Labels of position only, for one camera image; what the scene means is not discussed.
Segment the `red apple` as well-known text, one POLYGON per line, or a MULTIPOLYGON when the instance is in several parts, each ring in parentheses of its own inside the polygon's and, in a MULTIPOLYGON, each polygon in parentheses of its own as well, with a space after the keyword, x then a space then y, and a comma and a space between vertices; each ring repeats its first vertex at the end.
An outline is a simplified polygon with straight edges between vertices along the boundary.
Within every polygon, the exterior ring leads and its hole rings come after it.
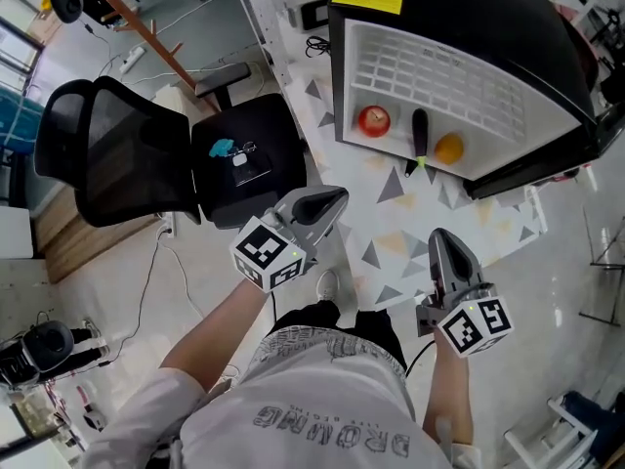
POLYGON ((380 138, 390 130, 391 118, 384 108, 367 106, 358 115, 357 126, 366 137, 380 138))

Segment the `orange fruit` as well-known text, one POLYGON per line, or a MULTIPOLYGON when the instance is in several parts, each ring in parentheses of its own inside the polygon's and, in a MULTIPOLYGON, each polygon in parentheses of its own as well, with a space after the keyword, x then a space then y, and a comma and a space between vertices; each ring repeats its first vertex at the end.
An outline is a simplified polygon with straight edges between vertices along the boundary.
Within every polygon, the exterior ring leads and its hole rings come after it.
POLYGON ((464 143, 459 134, 450 132, 440 138, 435 146, 435 158, 445 165, 458 162, 464 154, 464 143))

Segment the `person's white printed shirt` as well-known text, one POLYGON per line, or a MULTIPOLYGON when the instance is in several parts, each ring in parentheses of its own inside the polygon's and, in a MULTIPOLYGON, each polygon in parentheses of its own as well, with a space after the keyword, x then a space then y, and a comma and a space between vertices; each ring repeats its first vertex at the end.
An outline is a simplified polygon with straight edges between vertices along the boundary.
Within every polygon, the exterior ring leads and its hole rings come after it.
POLYGON ((83 469, 145 469, 163 443, 179 469, 481 469, 472 446, 438 445, 416 423, 402 366, 338 331, 266 337, 231 389, 154 372, 82 458, 83 469))

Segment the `person's black shorts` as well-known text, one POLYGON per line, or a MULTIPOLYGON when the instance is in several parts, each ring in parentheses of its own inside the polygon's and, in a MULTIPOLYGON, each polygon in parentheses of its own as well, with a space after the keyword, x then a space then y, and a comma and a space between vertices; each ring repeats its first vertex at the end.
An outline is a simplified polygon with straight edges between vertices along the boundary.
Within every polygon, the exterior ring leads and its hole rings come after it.
POLYGON ((271 333, 294 325, 339 330, 376 344, 388 352, 404 370, 407 370, 400 342, 386 310, 378 312, 357 311, 354 327, 346 329, 337 326, 340 315, 340 310, 333 301, 320 300, 303 309, 293 310, 285 314, 276 321, 271 333))

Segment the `person's right forearm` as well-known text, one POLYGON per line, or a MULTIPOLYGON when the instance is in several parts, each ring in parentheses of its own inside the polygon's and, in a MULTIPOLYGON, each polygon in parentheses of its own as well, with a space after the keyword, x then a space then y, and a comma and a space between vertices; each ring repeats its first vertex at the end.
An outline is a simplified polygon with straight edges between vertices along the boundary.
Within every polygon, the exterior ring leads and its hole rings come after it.
POLYGON ((451 441, 470 446, 474 423, 470 405, 469 364, 459 358, 440 330, 434 331, 436 360, 423 430, 437 443, 437 421, 450 422, 451 441))

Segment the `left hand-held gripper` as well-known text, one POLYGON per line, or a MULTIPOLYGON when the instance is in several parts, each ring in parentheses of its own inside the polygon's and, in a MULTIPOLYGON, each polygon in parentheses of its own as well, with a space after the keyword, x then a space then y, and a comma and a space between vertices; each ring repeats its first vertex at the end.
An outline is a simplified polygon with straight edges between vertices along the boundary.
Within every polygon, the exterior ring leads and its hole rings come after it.
POLYGON ((289 192, 240 230, 229 246, 235 268, 265 293, 306 274, 348 201, 348 191, 336 186, 289 192))

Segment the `black box appliance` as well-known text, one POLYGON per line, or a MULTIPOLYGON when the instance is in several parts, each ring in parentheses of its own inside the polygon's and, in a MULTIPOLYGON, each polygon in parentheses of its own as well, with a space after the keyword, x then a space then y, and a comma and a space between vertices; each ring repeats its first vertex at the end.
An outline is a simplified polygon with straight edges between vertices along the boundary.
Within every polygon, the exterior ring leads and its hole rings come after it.
POLYGON ((328 1, 314 0, 301 6, 302 29, 304 31, 328 25, 328 1))

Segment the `dark purple eggplant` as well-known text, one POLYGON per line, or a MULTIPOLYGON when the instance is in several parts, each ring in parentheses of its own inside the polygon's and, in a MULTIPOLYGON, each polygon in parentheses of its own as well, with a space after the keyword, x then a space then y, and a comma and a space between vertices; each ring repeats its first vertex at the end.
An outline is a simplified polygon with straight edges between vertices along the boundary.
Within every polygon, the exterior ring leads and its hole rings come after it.
POLYGON ((416 162, 418 166, 424 167, 428 151, 429 117, 422 108, 414 110, 411 127, 416 162))

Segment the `black box white interior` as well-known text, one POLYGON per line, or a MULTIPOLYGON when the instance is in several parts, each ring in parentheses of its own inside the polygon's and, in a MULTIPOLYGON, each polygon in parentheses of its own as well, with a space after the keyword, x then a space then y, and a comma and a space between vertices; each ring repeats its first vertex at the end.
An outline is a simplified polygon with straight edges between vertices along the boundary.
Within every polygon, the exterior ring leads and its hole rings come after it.
POLYGON ((596 114, 589 45, 549 0, 329 0, 338 142, 415 159, 411 119, 429 117, 427 161, 482 199, 600 158, 625 131, 625 103, 596 114), (380 138, 357 126, 384 108, 380 138), (452 165, 435 146, 455 132, 452 165))

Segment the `white frame chair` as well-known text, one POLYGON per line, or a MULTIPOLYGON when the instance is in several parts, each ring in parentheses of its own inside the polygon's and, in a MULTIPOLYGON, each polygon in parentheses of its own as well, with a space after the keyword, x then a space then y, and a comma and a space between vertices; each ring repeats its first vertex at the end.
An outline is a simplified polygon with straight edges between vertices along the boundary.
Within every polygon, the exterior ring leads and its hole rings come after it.
POLYGON ((525 469, 625 469, 625 389, 607 408, 576 391, 547 406, 555 418, 537 439, 504 434, 525 469))

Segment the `person's left forearm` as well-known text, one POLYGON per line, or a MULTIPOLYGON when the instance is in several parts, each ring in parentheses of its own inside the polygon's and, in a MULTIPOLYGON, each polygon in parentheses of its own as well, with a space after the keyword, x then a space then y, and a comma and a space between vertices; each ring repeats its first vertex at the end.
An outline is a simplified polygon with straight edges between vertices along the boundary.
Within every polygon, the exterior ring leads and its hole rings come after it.
POLYGON ((263 310, 268 294, 242 281, 207 317, 181 339, 161 368, 184 372, 205 392, 218 382, 230 359, 263 310))

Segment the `orange wooden coat rack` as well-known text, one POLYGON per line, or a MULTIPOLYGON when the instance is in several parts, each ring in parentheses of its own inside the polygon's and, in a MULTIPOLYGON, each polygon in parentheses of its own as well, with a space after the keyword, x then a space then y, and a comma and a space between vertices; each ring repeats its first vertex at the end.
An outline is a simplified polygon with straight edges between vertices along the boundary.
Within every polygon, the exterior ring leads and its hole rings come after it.
POLYGON ((106 0, 106 2, 127 22, 124 27, 125 30, 132 29, 137 32, 147 45, 187 84, 189 89, 195 91, 197 82, 175 58, 182 44, 168 50, 157 38, 155 32, 147 28, 122 0, 106 0))

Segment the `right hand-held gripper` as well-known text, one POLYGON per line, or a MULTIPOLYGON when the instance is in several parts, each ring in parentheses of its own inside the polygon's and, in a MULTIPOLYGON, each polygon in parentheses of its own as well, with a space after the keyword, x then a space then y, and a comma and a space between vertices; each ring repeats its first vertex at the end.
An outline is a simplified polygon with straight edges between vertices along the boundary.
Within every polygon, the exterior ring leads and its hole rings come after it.
POLYGON ((435 294, 416 306, 419 336, 440 331, 459 358, 482 353, 514 331, 505 299, 494 283, 483 282, 479 260, 468 245, 445 229, 428 241, 435 294), (464 289, 444 297, 443 289, 464 289))

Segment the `white cabinet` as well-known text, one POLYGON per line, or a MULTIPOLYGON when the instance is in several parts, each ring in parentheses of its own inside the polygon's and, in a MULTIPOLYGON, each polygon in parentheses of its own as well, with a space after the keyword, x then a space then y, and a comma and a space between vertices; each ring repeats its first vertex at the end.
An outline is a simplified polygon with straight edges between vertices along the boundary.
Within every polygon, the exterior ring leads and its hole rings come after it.
POLYGON ((0 260, 32 257, 29 211, 25 208, 0 205, 0 260))

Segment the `black padded stool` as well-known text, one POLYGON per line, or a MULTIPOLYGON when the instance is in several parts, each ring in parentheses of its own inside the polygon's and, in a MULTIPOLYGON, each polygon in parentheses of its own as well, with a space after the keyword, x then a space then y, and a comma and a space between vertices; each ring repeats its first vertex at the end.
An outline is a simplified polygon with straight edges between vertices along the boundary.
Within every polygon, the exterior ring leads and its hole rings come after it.
POLYGON ((213 95, 220 110, 228 109, 232 107, 229 86, 250 76, 251 70, 248 64, 226 64, 200 79, 194 87, 194 94, 198 99, 213 95))

